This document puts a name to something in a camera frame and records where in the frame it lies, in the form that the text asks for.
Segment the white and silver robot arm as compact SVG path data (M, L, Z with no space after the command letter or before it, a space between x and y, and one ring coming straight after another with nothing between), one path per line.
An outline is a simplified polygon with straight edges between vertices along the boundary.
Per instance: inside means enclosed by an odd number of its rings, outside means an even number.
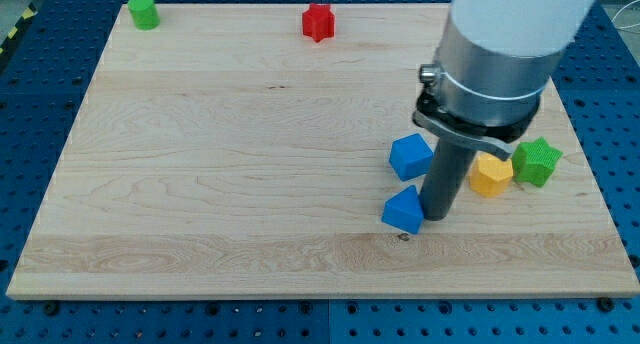
M446 113L488 127L519 122L595 0L452 0L435 61Z

